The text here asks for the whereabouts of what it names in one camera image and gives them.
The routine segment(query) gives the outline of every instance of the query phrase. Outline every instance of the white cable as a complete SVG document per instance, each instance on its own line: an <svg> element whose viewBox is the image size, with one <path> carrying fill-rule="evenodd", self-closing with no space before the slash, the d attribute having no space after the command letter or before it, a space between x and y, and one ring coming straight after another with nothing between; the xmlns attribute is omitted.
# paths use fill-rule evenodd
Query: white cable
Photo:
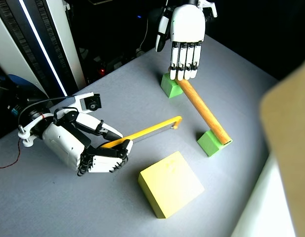
<svg viewBox="0 0 305 237"><path fill-rule="evenodd" d="M147 18L147 29L146 29L146 34L144 35L143 41L142 41L141 44L140 44L140 47L139 47L140 49L141 49L141 46L142 46L144 40L146 39L147 32L148 32L148 18Z"/></svg>
<svg viewBox="0 0 305 237"><path fill-rule="evenodd" d="M34 25L34 23L33 23L32 18L31 18L30 15L29 15L29 12L28 12L28 10L27 10L25 4L24 4L24 1L23 1L23 0L19 0L19 3L20 3L20 5L21 5L22 8L23 8L23 11L24 11L24 13L25 13L25 15L26 15L26 18L27 18L28 22L29 22L29 25L31 26L31 28L32 28L32 30L33 30L33 32L34 32L34 35L35 35L35 37L36 37L36 39L37 39L37 41L38 41L38 43L39 43L39 45L40 45L40 48L42 49L42 51L43 51L43 53L44 53L44 56L45 56L47 62L49 63L49 66L50 66L50 68L51 68L51 70L52 70L52 72L53 72L55 78L57 79L58 84L59 84L59 86L60 86L60 88L61 88L61 90L62 90L64 96L67 96L68 94L67 94L67 92L65 91L65 89L64 89L64 87L63 87L63 85L62 85L62 83L61 83L61 81L60 81L60 78L59 78L57 72L56 72L55 69L54 69L54 66L53 66L53 64L52 64L52 62L51 62L51 60L50 60L50 58L49 58L49 56L48 56L48 54L47 54L46 49L44 48L43 42L42 42L42 40L41 40L40 37L39 37L39 34L38 34L37 30L36 30L36 27L35 27L35 25Z"/></svg>

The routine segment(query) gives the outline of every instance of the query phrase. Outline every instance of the yellow box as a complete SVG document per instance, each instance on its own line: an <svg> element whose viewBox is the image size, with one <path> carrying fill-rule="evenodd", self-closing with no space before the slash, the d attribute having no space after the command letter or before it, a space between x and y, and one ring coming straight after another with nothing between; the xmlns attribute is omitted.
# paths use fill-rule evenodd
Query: yellow box
<svg viewBox="0 0 305 237"><path fill-rule="evenodd" d="M138 183L158 218L168 218L204 191L180 152L140 172Z"/></svg>

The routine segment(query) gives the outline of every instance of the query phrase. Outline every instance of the yellow tool handle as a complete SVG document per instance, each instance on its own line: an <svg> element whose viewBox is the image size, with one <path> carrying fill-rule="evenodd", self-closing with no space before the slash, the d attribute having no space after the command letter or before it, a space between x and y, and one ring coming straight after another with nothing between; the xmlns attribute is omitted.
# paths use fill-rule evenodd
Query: yellow tool handle
<svg viewBox="0 0 305 237"><path fill-rule="evenodd" d="M192 102L194 107L200 113L200 115L205 120L205 122L210 127L210 129L213 131L213 133L216 135L218 140L222 144L227 144L228 142L230 142L231 138L228 136L226 131L223 129L221 124L217 121L215 116L212 114L210 109L206 106L206 104L204 103L202 98L198 95L198 93L195 91L195 89L192 87L192 85L189 83L189 81L184 80L184 79L183 80L175 79L175 81L184 91L185 95Z"/></svg>
<svg viewBox="0 0 305 237"><path fill-rule="evenodd" d="M138 137L144 136L144 135L146 135L146 134L148 134L150 132L153 132L155 130L158 130L158 129L162 128L162 127L168 126L168 125L173 124L173 123L174 123L173 129L177 129L177 127L178 127L178 125L180 124L181 121L182 121L182 117L181 116L176 116L174 118L171 118L171 119L168 119L168 120L163 121L161 123L158 123L158 124L156 124L156 125L154 125L152 127L146 128L144 130L136 132L136 133L134 133L132 135L129 135L127 137L123 137L121 139L118 139L118 140L106 143L106 144L104 144L101 147L103 147L103 148L112 148L112 147L114 147L114 146L116 146L118 144L123 143L127 139L134 140L134 139L136 139Z"/></svg>

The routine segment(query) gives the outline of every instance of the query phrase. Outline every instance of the robotic hand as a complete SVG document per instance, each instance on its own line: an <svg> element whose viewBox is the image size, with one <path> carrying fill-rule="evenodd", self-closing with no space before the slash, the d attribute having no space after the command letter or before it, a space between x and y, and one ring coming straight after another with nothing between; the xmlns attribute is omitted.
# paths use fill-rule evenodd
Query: robotic hand
<svg viewBox="0 0 305 237"><path fill-rule="evenodd" d="M156 51L160 52L171 24L172 55L170 78L178 80L195 78L201 57L201 43L205 36L203 7L210 7L217 17L215 3L206 0L185 0L186 4L165 7L159 24Z"/></svg>
<svg viewBox="0 0 305 237"><path fill-rule="evenodd" d="M30 147L37 137L41 138L67 166L78 170L79 176L86 172L114 172L121 168L128 161L133 142L125 140L111 149L92 147L91 140L81 131L103 136L109 141L123 135L103 120L87 114L101 107L99 94L77 95L75 100L74 104L60 107L53 114L45 107L27 111L32 121L25 127L20 125L18 132L24 146Z"/></svg>

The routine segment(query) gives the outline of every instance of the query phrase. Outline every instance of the red wire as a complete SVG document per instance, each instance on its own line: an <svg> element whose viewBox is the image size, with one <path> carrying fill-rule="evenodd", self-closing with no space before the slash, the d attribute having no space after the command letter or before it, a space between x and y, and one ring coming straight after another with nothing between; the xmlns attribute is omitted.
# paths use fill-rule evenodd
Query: red wire
<svg viewBox="0 0 305 237"><path fill-rule="evenodd" d="M20 157L20 146L19 146L19 144L20 144L20 138L19 138L18 144L17 144L17 146L18 146L18 157L17 157L16 161L14 161L12 164L9 164L7 166L0 167L0 169L5 169L7 167L10 167L10 166L14 165L16 162L18 162L19 157Z"/></svg>

